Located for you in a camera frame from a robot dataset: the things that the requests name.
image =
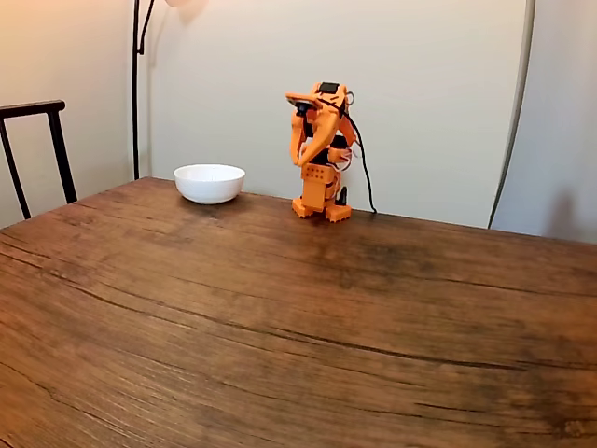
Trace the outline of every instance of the black wire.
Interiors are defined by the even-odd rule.
[[[153,10],[153,4],[155,0],[151,0],[149,8],[147,9],[146,22],[143,25],[143,31],[141,32],[141,44],[139,45],[139,54],[143,55],[146,53],[146,33],[147,26],[149,25],[149,19],[151,18],[151,11]]]
[[[356,136],[358,137],[358,142],[356,142],[356,143],[361,147],[361,154],[363,155],[363,170],[365,170],[365,177],[367,178],[367,188],[368,188],[368,192],[369,192],[369,205],[371,206],[371,210],[373,210],[373,213],[377,213],[377,208],[375,208],[375,205],[373,205],[373,190],[371,188],[371,179],[369,177],[369,170],[367,169],[367,162],[365,161],[365,147],[363,146],[363,138],[361,137],[361,132],[358,130],[358,126],[356,126],[356,123],[354,122],[352,117],[348,114],[348,112],[346,112],[346,110],[342,109],[341,107],[338,107],[337,105],[335,105],[333,103],[330,103],[329,101],[322,100],[321,98],[317,98],[317,100],[321,101],[325,105],[331,105],[332,107],[335,107],[336,109],[338,109],[341,112],[341,114],[343,114],[353,125],[354,130],[356,131]]]

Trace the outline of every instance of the bowl rim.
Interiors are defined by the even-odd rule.
[[[234,176],[231,177],[230,179],[224,179],[224,180],[206,180],[206,179],[186,179],[182,176],[180,176],[180,172],[184,169],[188,169],[188,168],[195,168],[195,167],[224,167],[224,168],[234,168],[234,170],[238,170],[238,176]],[[174,170],[174,178],[178,179],[180,178],[181,180],[187,180],[190,182],[204,182],[204,183],[214,183],[214,182],[230,182],[231,180],[239,180],[242,179],[246,176],[246,172],[244,171],[243,168],[239,168],[238,166],[232,166],[232,165],[224,165],[222,163],[194,163],[192,165],[184,165],[184,166],[179,166],[178,168],[176,168]]]

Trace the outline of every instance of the lamp pole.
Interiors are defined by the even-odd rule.
[[[134,180],[139,178],[139,105],[138,105],[138,71],[139,71],[139,5],[134,0],[132,18],[132,166]]]

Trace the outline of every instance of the chair leg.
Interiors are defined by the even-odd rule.
[[[68,157],[66,155],[66,145],[64,144],[64,136],[62,135],[62,126],[60,124],[60,116],[58,111],[48,112],[49,131],[52,134],[52,142],[54,144],[54,152],[56,153],[56,162],[58,162],[58,171],[62,181],[62,189],[64,190],[64,197],[67,203],[74,203],[76,201],[75,183],[73,182],[73,175],[68,164]]]
[[[25,193],[22,190],[21,180],[19,179],[19,173],[17,173],[17,165],[12,157],[12,150],[10,149],[10,143],[8,142],[7,126],[3,119],[0,119],[0,138],[2,139],[2,146],[4,147],[4,153],[7,155],[8,170],[12,177],[12,184],[15,186],[15,192],[17,193],[17,199],[21,206],[22,215],[25,219],[31,217],[29,207],[27,206],[27,200],[25,199]]]

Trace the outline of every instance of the white bowl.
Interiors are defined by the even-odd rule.
[[[244,170],[228,165],[188,165],[174,171],[180,194],[194,203],[224,203],[241,192]]]

